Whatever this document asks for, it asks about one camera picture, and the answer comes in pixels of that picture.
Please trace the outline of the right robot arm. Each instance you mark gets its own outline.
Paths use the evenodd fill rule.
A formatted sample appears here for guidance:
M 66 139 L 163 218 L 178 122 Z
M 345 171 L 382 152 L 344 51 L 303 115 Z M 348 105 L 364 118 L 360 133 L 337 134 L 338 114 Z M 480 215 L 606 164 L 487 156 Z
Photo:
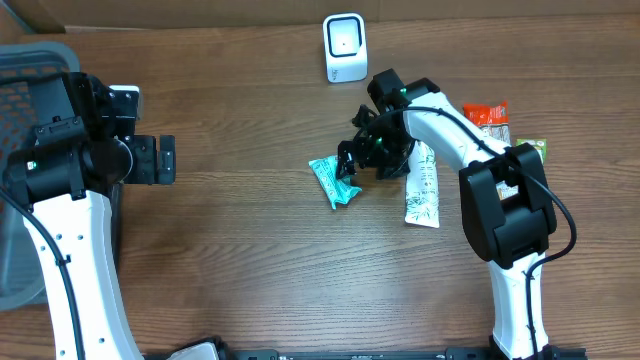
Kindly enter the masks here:
M 373 102 L 352 123 L 357 133 L 337 150 L 336 176 L 373 168 L 378 179 L 416 172 L 409 158 L 424 144 L 458 176 L 461 221 L 475 254 L 487 262 L 495 322 L 491 353 L 499 359 L 550 359 L 542 322 L 541 270 L 549 258 L 560 204 L 530 144 L 511 146 L 458 112 L 427 78 L 404 83 L 388 69 L 367 87 Z

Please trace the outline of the green snack pouch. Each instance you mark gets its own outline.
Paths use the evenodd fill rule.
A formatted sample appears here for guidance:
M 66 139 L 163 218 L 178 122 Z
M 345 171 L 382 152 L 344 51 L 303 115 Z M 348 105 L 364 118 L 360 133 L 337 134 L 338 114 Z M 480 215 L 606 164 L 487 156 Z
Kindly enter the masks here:
M 546 154 L 547 154 L 547 140 L 545 138 L 543 138 L 543 139 L 517 138 L 516 139 L 516 144 L 517 145 L 521 145 L 521 144 L 529 144 L 529 145 L 531 145 L 538 152 L 538 154 L 539 154 L 539 156 L 541 158 L 541 162 L 542 163 L 545 162 Z

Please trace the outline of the brown cardboard backdrop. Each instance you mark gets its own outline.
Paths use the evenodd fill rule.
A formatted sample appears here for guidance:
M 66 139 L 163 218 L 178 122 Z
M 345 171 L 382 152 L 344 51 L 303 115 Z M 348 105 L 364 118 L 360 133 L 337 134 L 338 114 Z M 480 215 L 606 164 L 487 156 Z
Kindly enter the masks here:
M 199 28 L 320 23 L 355 12 L 369 22 L 637 13 L 639 0 L 6 0 L 41 33 L 68 26 Z

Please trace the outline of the white barcode scanner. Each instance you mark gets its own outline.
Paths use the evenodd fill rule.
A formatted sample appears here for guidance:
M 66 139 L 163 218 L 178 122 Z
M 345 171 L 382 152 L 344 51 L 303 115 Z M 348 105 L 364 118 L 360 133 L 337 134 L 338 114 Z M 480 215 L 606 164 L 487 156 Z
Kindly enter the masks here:
M 324 19 L 322 30 L 328 82 L 364 80 L 368 74 L 364 19 L 353 12 L 333 14 Z

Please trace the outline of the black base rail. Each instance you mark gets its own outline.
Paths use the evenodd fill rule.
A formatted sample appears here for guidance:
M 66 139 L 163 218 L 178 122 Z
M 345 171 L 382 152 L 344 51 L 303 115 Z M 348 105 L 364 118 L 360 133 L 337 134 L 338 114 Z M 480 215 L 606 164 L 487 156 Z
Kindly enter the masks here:
M 218 350 L 218 359 L 231 360 L 489 360 L 502 359 L 489 348 L 452 347 L 441 351 L 390 352 L 293 352 L 276 350 L 232 351 L 228 347 Z M 544 350 L 540 359 L 587 360 L 585 349 L 561 349 L 555 346 Z

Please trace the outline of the orange spaghetti packet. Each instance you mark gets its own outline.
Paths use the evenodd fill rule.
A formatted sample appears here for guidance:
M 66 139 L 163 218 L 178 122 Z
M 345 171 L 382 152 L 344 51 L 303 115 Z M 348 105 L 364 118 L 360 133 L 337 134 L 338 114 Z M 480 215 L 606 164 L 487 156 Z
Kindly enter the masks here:
M 506 101 L 496 106 L 465 104 L 463 112 L 464 116 L 483 132 L 509 146 L 512 145 Z

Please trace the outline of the grey plastic shopping basket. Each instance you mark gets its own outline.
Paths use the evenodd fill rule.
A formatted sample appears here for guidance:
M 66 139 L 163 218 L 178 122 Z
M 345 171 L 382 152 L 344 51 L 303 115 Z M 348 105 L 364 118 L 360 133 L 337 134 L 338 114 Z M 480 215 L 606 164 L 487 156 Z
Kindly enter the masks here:
M 40 257 L 53 266 L 69 253 L 51 250 L 27 214 L 36 203 L 72 203 L 91 192 L 111 208 L 111 242 L 121 243 L 121 200 L 132 169 L 127 146 L 112 136 L 109 86 L 84 73 L 66 45 L 39 42 L 1 48 L 1 308 L 46 302 Z

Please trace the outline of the white tube gold cap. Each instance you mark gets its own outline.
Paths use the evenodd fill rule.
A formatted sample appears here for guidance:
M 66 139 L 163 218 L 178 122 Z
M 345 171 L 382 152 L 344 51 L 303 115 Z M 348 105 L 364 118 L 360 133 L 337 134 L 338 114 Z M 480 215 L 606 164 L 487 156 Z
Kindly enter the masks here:
M 440 227 L 439 186 L 434 151 L 417 141 L 409 157 L 410 172 L 405 186 L 405 222 L 431 228 Z

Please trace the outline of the teal snack packet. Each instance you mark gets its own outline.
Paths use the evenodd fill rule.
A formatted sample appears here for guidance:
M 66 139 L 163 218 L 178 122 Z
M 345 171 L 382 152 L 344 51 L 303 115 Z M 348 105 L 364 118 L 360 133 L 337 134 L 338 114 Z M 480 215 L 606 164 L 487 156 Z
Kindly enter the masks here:
M 319 181 L 333 210 L 337 209 L 338 204 L 347 205 L 362 192 L 360 187 L 351 184 L 349 176 L 342 179 L 337 178 L 338 159 L 336 155 L 311 160 L 308 165 Z

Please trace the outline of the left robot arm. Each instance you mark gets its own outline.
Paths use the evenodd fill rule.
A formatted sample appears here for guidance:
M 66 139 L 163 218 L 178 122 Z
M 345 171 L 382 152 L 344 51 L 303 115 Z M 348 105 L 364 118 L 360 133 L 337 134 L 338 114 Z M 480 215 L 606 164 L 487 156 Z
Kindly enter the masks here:
M 129 326 L 112 246 L 112 190 L 171 185 L 175 139 L 138 135 L 143 96 L 83 72 L 5 78 L 30 95 L 36 141 L 12 152 L 2 198 L 38 254 L 59 359 L 143 359 Z

